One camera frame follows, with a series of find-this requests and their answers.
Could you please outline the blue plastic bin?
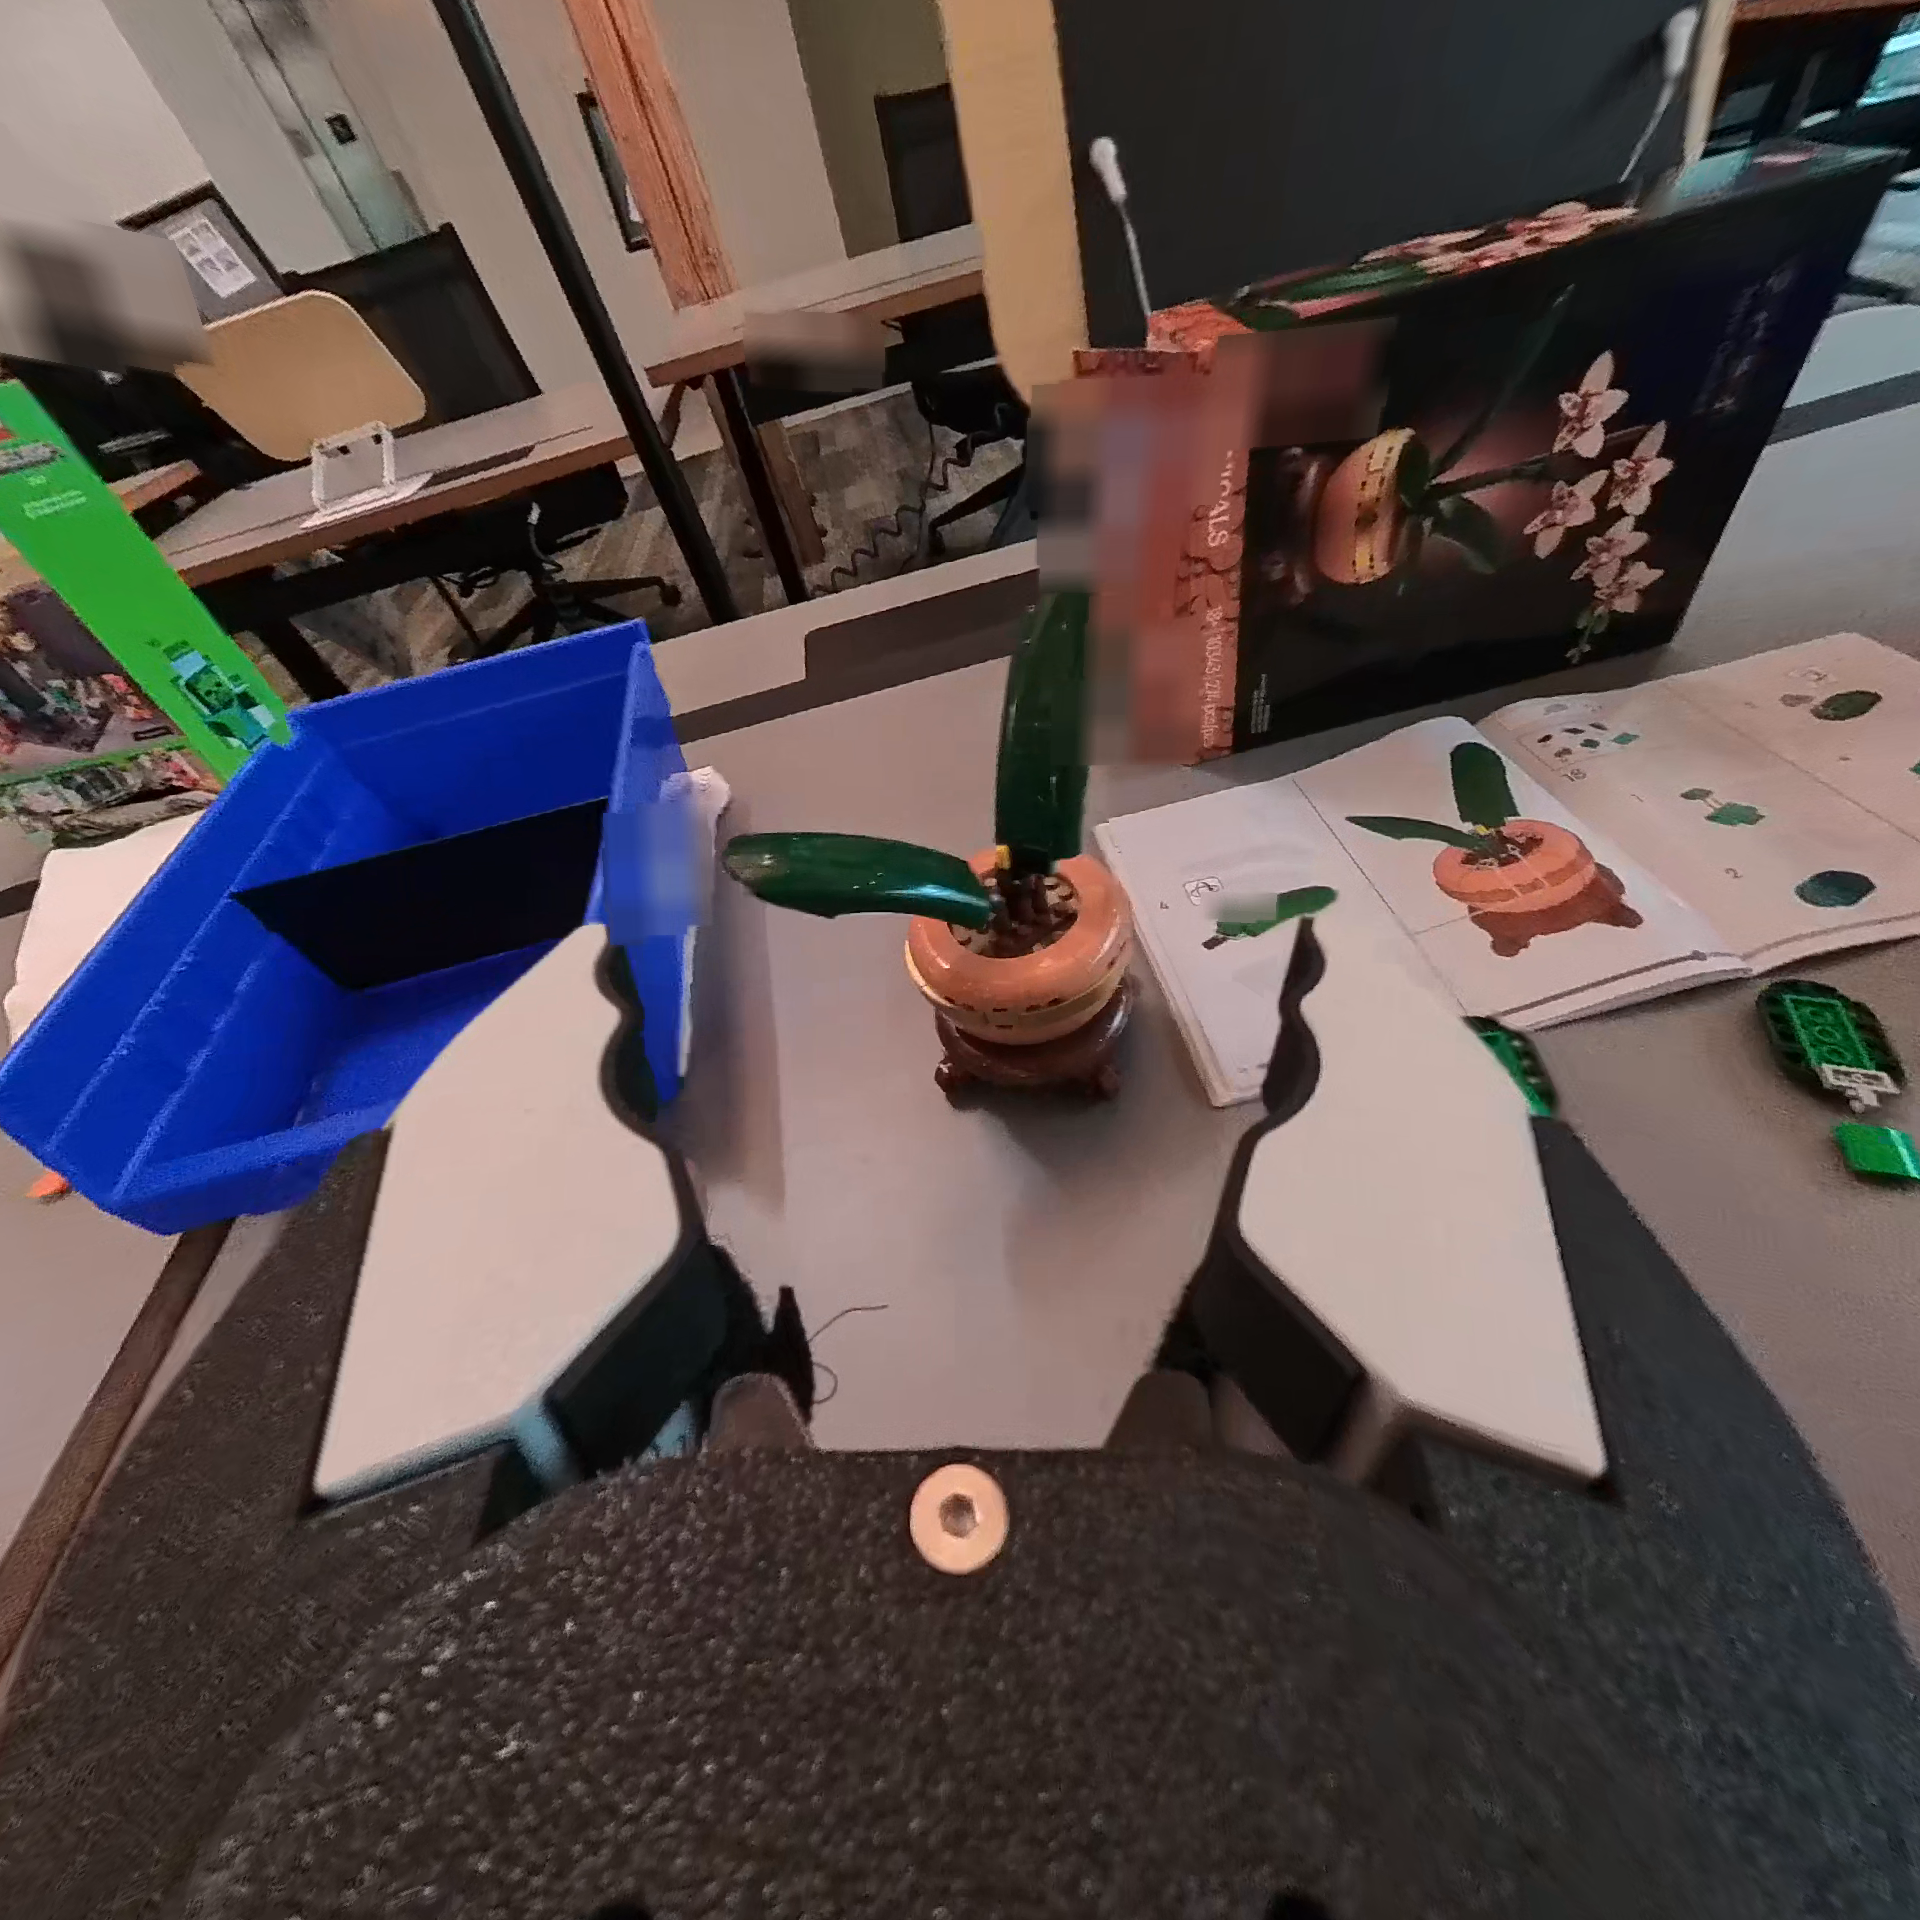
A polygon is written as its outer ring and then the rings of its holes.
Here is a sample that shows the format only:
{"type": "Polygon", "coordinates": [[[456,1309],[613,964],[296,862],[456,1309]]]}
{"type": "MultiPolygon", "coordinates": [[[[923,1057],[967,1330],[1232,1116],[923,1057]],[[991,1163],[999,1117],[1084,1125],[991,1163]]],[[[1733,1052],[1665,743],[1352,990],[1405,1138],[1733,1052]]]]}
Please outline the blue plastic bin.
{"type": "Polygon", "coordinates": [[[297,1207],[684,770],[639,619],[296,711],[9,1049],[4,1134],[148,1231],[297,1207]]]}

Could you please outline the wall notice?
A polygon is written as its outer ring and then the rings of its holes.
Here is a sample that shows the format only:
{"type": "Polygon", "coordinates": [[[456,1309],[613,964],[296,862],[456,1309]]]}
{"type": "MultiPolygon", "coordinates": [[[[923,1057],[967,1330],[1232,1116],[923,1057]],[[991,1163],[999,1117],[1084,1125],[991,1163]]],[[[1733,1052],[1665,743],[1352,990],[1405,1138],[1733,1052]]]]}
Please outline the wall notice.
{"type": "Polygon", "coordinates": [[[160,218],[155,231],[181,254],[203,314],[240,311],[268,291],[251,254],[243,249],[218,209],[203,203],[181,209],[160,218]]]}

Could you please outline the instruction booklet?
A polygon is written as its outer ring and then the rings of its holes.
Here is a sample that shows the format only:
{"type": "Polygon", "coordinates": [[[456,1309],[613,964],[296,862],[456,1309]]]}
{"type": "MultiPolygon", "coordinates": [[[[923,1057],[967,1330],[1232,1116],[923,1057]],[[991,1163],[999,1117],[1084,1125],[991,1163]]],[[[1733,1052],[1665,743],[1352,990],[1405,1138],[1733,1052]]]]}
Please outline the instruction booklet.
{"type": "Polygon", "coordinates": [[[1919,665],[1836,634],[1432,718],[1095,845],[1219,1107],[1257,1092],[1303,922],[1333,1005],[1393,981],[1521,1034],[1916,937],[1919,665]]]}

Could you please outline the green set box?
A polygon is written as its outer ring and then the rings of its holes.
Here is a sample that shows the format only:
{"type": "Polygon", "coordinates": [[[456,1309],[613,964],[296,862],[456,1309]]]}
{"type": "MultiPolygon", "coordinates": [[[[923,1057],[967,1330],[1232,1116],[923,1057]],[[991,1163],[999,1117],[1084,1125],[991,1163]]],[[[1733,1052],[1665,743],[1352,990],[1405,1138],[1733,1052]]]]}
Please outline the green set box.
{"type": "Polygon", "coordinates": [[[52,845],[219,793],[291,716],[128,503],[3,388],[3,813],[52,845]]]}

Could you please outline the clear sign holder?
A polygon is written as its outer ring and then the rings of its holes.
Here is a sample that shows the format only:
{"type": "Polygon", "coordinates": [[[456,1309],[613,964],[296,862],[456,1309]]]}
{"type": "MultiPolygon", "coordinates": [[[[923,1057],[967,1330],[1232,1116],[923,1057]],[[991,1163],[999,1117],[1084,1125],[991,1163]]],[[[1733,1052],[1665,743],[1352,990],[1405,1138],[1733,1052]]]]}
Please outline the clear sign holder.
{"type": "Polygon", "coordinates": [[[304,532],[396,506],[425,491],[433,470],[401,470],[399,436],[383,420],[312,441],[307,459],[312,508],[304,532]]]}

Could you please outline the white paper sheet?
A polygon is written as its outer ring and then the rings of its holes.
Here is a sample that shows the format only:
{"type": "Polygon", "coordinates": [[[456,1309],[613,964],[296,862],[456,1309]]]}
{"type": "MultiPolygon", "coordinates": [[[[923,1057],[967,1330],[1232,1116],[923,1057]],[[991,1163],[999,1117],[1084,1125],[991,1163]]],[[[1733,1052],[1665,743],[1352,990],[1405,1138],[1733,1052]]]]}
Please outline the white paper sheet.
{"type": "Polygon", "coordinates": [[[197,822],[197,813],[179,815],[93,847],[49,853],[4,991],[8,1049],[25,1036],[197,822]]]}

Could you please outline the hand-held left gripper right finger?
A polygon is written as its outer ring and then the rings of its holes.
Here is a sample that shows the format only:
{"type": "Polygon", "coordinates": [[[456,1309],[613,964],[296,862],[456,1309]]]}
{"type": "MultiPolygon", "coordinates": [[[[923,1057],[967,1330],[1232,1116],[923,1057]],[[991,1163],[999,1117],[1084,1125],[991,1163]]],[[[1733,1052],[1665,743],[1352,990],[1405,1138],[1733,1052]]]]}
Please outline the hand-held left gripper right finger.
{"type": "Polygon", "coordinates": [[[1439,1439],[1609,1474],[1529,1107],[1372,922],[1290,918],[1256,1117],[1156,1364],[1376,1482],[1439,1439]]]}

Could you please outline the beige chair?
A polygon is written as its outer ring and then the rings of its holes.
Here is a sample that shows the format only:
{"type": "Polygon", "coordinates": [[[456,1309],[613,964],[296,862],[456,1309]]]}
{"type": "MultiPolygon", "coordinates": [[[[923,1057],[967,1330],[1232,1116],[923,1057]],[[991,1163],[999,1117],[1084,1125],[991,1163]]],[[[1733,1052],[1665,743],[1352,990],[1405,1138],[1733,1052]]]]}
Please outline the beige chair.
{"type": "Polygon", "coordinates": [[[304,465],[316,441],[428,415],[428,397],[396,351],[330,292],[285,295],[209,322],[202,347],[177,379],[269,461],[304,465]]]}

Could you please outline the black stand pole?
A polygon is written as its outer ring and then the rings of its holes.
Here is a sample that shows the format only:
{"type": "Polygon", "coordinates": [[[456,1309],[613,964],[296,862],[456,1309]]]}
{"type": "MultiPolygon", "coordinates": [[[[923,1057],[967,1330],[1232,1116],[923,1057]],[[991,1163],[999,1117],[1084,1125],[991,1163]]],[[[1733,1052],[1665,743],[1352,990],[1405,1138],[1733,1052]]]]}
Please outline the black stand pole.
{"type": "Polygon", "coordinates": [[[557,188],[544,166],[539,147],[512,94],[507,70],[475,2],[435,2],[435,15],[465,70],[467,86],[487,121],[487,130],[512,178],[536,238],[553,273],[567,308],[592,355],[594,369],[613,397],[632,452],[657,497],[667,532],[688,565],[688,575],[716,623],[739,617],[739,603],[717,557],[707,521],[693,501],[681,465],[667,447],[659,420],[643,393],[640,378],[625,351],[608,306],[597,289],[580,241],[571,228],[557,188]]]}

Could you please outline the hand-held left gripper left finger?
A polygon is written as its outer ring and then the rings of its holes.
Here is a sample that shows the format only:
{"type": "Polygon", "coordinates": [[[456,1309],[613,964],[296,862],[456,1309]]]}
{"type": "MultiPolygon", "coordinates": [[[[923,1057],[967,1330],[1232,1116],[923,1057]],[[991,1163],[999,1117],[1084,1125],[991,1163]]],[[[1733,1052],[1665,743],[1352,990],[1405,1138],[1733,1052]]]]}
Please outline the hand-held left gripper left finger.
{"type": "Polygon", "coordinates": [[[312,1492],[347,1503],[503,1449],[553,1494],[723,1383],[807,1419],[801,1308],[761,1314],[648,1116],[626,955],[585,924],[443,1049],[386,1126],[312,1492]]]}

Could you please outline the toy brick potted plant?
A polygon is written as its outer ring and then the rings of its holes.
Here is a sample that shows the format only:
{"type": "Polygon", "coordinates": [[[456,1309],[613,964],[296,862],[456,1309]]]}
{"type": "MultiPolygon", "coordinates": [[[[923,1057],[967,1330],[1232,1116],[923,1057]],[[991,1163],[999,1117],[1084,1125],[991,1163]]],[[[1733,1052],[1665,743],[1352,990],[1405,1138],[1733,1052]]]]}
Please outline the toy brick potted plant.
{"type": "Polygon", "coordinates": [[[813,918],[904,916],[940,1090],[1066,1087],[1111,1100],[1133,1011],[1133,911],[1084,851],[1091,593],[1050,587],[1021,626],[999,709],[993,844],[975,854],[851,831],[744,831],[724,873],[813,918]]]}

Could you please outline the dark orchid set box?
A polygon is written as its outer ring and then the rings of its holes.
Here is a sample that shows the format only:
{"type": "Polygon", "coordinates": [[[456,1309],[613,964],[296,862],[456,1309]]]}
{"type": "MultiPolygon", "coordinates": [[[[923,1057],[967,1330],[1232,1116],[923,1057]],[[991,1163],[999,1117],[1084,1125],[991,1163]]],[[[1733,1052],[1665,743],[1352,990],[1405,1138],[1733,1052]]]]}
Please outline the dark orchid set box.
{"type": "Polygon", "coordinates": [[[1099,761],[1667,646],[1893,181],[1785,138],[1164,306],[1051,395],[1099,761]]]}

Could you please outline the grey desk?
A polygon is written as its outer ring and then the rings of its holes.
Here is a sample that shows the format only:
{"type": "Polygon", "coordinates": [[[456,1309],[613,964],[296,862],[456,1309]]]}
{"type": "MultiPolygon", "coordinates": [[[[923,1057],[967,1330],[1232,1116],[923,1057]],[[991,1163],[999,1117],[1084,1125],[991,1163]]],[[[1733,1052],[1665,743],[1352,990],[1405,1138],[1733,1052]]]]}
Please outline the grey desk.
{"type": "MultiPolygon", "coordinates": [[[[1004,650],[1034,595],[1004,549],[660,646],[696,754],[753,805],[906,801],[948,829],[987,778],[1004,650]]],[[[1186,1285],[1251,1108],[1200,1095],[1153,979],[1120,1090],[933,1086],[889,924],[776,925],[730,894],[696,964],[663,1132],[712,1234],[825,1345],[836,1449],[1095,1442],[1186,1285]]],[[[1916,1643],[1916,1199],[1817,1143],[1751,991],[1543,1034],[1569,1125],[1794,1419],[1916,1643]]]]}

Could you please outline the green leaf brick assembly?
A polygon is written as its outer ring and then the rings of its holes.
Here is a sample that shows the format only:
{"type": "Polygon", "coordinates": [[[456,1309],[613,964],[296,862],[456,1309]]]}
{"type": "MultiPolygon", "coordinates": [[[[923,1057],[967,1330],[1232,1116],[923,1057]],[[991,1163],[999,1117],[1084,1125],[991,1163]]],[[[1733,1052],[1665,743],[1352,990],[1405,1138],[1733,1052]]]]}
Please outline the green leaf brick assembly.
{"type": "Polygon", "coordinates": [[[1852,1114],[1873,1114],[1907,1090],[1907,1067],[1884,1021],[1834,986],[1778,979],[1760,990],[1759,1018],[1775,1063],[1852,1114]]]}
{"type": "Polygon", "coordinates": [[[1553,1074],[1529,1036],[1483,1015],[1469,1015],[1468,1028],[1500,1060],[1501,1069],[1522,1092],[1533,1117],[1556,1117],[1561,1114],[1561,1100],[1553,1074]]]}

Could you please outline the black office chair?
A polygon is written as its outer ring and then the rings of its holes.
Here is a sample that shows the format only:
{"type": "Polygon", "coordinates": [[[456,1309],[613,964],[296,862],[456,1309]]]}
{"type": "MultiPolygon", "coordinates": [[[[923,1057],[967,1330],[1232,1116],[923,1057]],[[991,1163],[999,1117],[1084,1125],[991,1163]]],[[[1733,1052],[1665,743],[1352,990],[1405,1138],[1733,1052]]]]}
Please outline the black office chair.
{"type": "MultiPolygon", "coordinates": [[[[418,383],[424,426],[451,426],[536,401],[537,379],[451,227],[316,273],[283,291],[345,300],[418,383]]],[[[449,517],[420,518],[357,545],[385,585],[405,559],[435,562],[429,582],[452,613],[459,658],[511,651],[621,619],[619,603],[652,593],[663,609],[681,587],[663,575],[571,581],[560,559],[625,518],[628,489],[613,465],[553,478],[449,517]]]]}

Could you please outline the background table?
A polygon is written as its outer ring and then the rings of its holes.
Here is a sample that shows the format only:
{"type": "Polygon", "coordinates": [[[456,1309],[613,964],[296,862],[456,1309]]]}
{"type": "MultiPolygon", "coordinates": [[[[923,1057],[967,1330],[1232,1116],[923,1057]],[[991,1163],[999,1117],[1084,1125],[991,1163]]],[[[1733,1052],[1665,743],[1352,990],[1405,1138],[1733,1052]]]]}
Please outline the background table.
{"type": "Polygon", "coordinates": [[[307,470],[281,470],[229,491],[157,538],[157,550],[193,587],[385,538],[425,521],[516,499],[589,469],[639,469],[613,397],[575,383],[428,428],[399,441],[399,478],[428,483],[316,523],[307,470]]]}
{"type": "Polygon", "coordinates": [[[895,322],[980,297],[986,242],[977,225],[848,257],[684,306],[640,358],[649,388],[669,390],[747,363],[751,321],[792,314],[895,322]]]}

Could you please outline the wooden pillar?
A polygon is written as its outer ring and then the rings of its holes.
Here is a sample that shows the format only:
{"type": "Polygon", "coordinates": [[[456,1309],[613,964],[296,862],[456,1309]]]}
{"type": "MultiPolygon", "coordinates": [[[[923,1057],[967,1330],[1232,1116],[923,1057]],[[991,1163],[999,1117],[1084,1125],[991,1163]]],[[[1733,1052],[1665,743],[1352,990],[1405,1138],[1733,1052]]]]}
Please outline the wooden pillar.
{"type": "Polygon", "coordinates": [[[585,75],[639,201],[667,301],[681,311],[739,291],[704,164],[648,2],[564,2],[585,75]]]}

